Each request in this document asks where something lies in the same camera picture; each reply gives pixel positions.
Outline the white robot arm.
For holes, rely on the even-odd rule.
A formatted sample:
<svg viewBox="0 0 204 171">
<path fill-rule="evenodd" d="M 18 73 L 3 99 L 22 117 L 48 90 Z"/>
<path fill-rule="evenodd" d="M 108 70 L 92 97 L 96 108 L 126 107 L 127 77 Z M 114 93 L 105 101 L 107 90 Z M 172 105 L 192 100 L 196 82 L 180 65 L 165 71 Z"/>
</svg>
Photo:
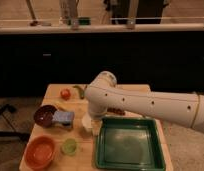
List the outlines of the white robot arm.
<svg viewBox="0 0 204 171">
<path fill-rule="evenodd" d="M 102 71 L 85 89 L 85 98 L 94 120 L 101 120 L 108 108 L 116 108 L 204 134 L 204 95 L 121 89 L 114 74 Z"/>
</svg>

